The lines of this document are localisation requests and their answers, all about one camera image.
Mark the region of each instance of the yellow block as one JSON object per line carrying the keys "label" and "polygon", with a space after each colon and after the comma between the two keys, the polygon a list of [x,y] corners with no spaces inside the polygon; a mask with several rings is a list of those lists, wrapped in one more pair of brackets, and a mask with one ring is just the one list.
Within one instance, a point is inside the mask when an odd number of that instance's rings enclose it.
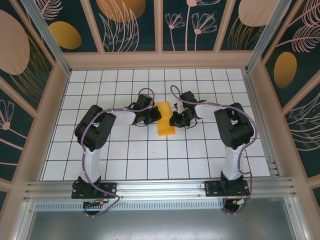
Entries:
{"label": "yellow block", "polygon": [[170,105],[167,101],[156,103],[155,107],[158,107],[161,113],[161,119],[156,122],[158,135],[166,136],[176,134],[176,128],[170,126],[170,118],[172,116]]}

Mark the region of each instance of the cable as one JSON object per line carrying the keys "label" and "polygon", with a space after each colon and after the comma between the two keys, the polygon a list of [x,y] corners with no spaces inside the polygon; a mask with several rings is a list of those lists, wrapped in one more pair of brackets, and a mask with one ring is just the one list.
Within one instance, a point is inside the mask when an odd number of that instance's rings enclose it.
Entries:
{"label": "cable", "polygon": [[143,111],[147,110],[149,107],[151,107],[151,106],[153,105],[154,101],[155,101],[155,93],[154,93],[154,91],[152,91],[152,89],[150,89],[150,88],[148,88],[148,87],[145,87],[145,88],[142,88],[142,89],[139,91],[139,94],[140,94],[143,90],[149,90],[149,91],[151,91],[151,93],[152,93],[152,101],[150,102],[150,104],[149,104],[148,106],[146,106],[145,108],[140,109],[140,110],[132,110],[132,109],[125,109],[125,108],[113,108],[113,109],[110,108],[110,109],[105,109],[105,110],[99,112],[96,116],[94,116],[94,118],[90,121],[90,123],[88,124],[88,126],[87,126],[87,127],[85,128],[85,130],[83,131],[83,134],[82,134],[82,137],[81,137],[81,141],[80,141],[80,145],[81,145],[81,147],[82,147],[82,149],[83,149],[82,169],[83,169],[83,173],[84,173],[84,176],[85,176],[86,180],[88,181],[88,183],[89,183],[92,187],[94,187],[96,190],[100,191],[101,193],[106,194],[106,195],[109,195],[109,196],[113,196],[113,197],[116,197],[116,198],[117,198],[117,200],[116,200],[114,203],[112,203],[109,207],[107,207],[107,208],[106,208],[105,210],[103,210],[103,211],[98,212],[98,213],[95,214],[95,215],[89,215],[89,214],[87,213],[87,209],[88,209],[88,208],[86,207],[86,208],[84,209],[84,213],[85,213],[85,215],[86,215],[87,217],[91,216],[92,218],[94,218],[94,217],[99,217],[99,216],[105,214],[105,213],[106,213],[109,209],[111,209],[117,202],[119,202],[120,196],[117,195],[117,194],[111,193],[111,192],[107,192],[107,191],[105,191],[105,190],[97,187],[97,186],[94,185],[94,183],[90,180],[90,178],[89,178],[89,176],[88,176],[88,174],[87,174],[87,171],[86,171],[86,166],[85,166],[85,158],[86,158],[86,154],[87,154],[87,150],[86,150],[86,147],[85,147],[85,145],[84,145],[85,136],[86,136],[86,134],[87,134],[90,126],[94,123],[94,121],[95,121],[100,115],[102,115],[102,114],[104,114],[104,113],[112,113],[112,112],[115,112],[115,111],[116,111],[116,112],[121,112],[121,111],[122,111],[122,112],[139,113],[139,112],[143,112]]}
{"label": "cable", "polygon": [[[240,150],[240,154],[238,156],[238,160],[237,160],[237,170],[243,174],[243,175],[246,175],[246,174],[250,174],[250,190],[249,190],[249,196],[248,196],[248,201],[247,203],[249,202],[249,200],[251,199],[251,194],[252,194],[252,173],[251,173],[251,170],[249,172],[243,172],[241,169],[240,169],[240,162],[241,162],[241,156],[244,152],[244,150],[249,147],[250,145],[252,145],[258,138],[258,128],[257,128],[257,125],[255,123],[255,121],[247,114],[245,113],[244,111],[240,110],[239,108],[236,108],[234,106],[229,106],[229,105],[224,105],[224,104],[218,104],[218,103],[214,103],[214,102],[208,102],[208,101],[205,101],[205,102],[191,102],[191,101],[185,101],[183,99],[181,99],[180,97],[178,97],[174,91],[173,91],[173,88],[175,88],[177,91],[178,91],[178,94],[180,96],[180,90],[179,88],[176,86],[176,85],[171,85],[170,86],[170,91],[172,93],[172,95],[178,99],[180,102],[183,102],[185,104],[192,104],[192,105],[211,105],[211,106],[215,106],[215,107],[219,107],[219,108],[228,108],[228,109],[232,109],[232,110],[235,110],[239,113],[241,113],[242,115],[244,115],[245,117],[247,117],[249,119],[249,121],[252,123],[253,125],[253,128],[254,128],[254,137],[253,137],[253,140],[250,141],[248,144],[244,145],[241,150]],[[236,215],[235,212],[232,212],[232,211],[229,211],[228,209],[225,208],[225,205],[226,205],[226,201],[228,200],[228,198],[225,198],[223,200],[223,204],[222,204],[222,210],[226,213],[226,214],[234,214]],[[241,213],[244,209],[245,209],[245,206],[247,204],[245,204],[238,212],[238,213]]]}
{"label": "cable", "polygon": [[198,124],[198,121],[197,121],[197,119],[195,119],[195,125],[190,126],[190,127],[184,127],[184,128],[185,128],[185,129],[192,129],[192,128],[194,128],[195,126],[197,126],[197,124]]}

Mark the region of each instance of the ventilation slot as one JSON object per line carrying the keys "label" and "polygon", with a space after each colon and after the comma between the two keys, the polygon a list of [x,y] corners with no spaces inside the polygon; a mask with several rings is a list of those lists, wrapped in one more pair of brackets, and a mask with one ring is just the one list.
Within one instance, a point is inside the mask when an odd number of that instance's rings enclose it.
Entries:
{"label": "ventilation slot", "polygon": [[[88,208],[88,211],[105,210],[112,203]],[[222,199],[201,200],[161,200],[161,201],[119,201],[111,211],[131,210],[189,210],[189,209],[221,209]],[[36,212],[76,212],[83,211],[83,202],[38,202]]]}

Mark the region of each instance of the gray metal panel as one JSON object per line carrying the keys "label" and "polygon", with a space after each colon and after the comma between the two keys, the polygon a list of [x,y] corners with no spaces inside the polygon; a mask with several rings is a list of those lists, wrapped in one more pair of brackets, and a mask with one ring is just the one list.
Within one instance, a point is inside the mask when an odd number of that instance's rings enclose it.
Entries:
{"label": "gray metal panel", "polygon": [[294,240],[283,199],[252,199],[240,215],[220,209],[35,212],[28,240]]}

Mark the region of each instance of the dark teal wallpaper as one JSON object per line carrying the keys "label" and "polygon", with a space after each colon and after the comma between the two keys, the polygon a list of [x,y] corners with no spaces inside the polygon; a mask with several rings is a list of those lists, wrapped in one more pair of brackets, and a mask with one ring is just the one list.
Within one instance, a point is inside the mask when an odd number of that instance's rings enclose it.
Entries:
{"label": "dark teal wallpaper", "polygon": [[163,0],[163,51],[212,51],[225,0]]}
{"label": "dark teal wallpaper", "polygon": [[316,202],[318,203],[318,206],[320,208],[320,187],[316,187],[313,190],[313,194],[315,196]]}
{"label": "dark teal wallpaper", "polygon": [[34,2],[62,52],[97,52],[80,0],[35,0]]}
{"label": "dark teal wallpaper", "polygon": [[320,174],[320,83],[285,118],[306,175]]}
{"label": "dark teal wallpaper", "polygon": [[286,21],[288,15],[290,14],[292,8],[294,7],[294,5],[296,4],[297,0],[292,0],[290,3],[290,6],[288,8],[288,10],[286,11],[284,17],[282,18],[282,21],[280,22],[278,28],[276,29],[275,33],[273,34],[272,38],[270,39],[268,45],[265,47],[263,53],[262,53],[262,58],[265,57],[265,55],[267,54],[268,50],[270,49],[271,44],[274,42],[274,39],[276,38],[276,36],[278,35],[280,29],[282,28],[282,26],[284,25],[284,22]]}
{"label": "dark teal wallpaper", "polygon": [[154,52],[153,0],[90,0],[104,51]]}
{"label": "dark teal wallpaper", "polygon": [[11,181],[33,117],[0,89],[0,178]]}
{"label": "dark teal wallpaper", "polygon": [[2,206],[3,206],[4,203],[5,203],[6,196],[7,196],[7,193],[6,193],[6,192],[0,191],[0,213],[1,213]]}
{"label": "dark teal wallpaper", "polygon": [[52,65],[8,0],[0,2],[0,77],[34,109]]}
{"label": "dark teal wallpaper", "polygon": [[26,14],[26,16],[28,17],[29,22],[31,22],[31,24],[32,24],[33,28],[34,28],[34,29],[35,29],[35,31],[38,33],[39,37],[41,38],[42,42],[44,43],[44,45],[45,45],[45,46],[46,46],[46,48],[48,49],[48,51],[49,51],[50,55],[52,56],[52,58],[53,58],[54,60],[56,60],[55,56],[52,54],[52,52],[51,52],[50,48],[48,47],[48,45],[47,45],[46,41],[45,41],[45,40],[43,39],[43,37],[41,36],[41,33],[38,31],[38,29],[37,29],[36,25],[35,25],[35,24],[34,24],[34,22],[31,20],[30,16],[27,14],[26,9],[25,9],[25,7],[24,7],[24,5],[21,3],[21,1],[20,1],[20,0],[17,0],[17,2],[20,4],[20,7],[22,8],[22,10],[24,11],[24,13],[25,13],[25,14]]}
{"label": "dark teal wallpaper", "polygon": [[221,51],[253,50],[278,0],[236,0]]}
{"label": "dark teal wallpaper", "polygon": [[320,2],[305,0],[265,64],[284,107],[320,69]]}

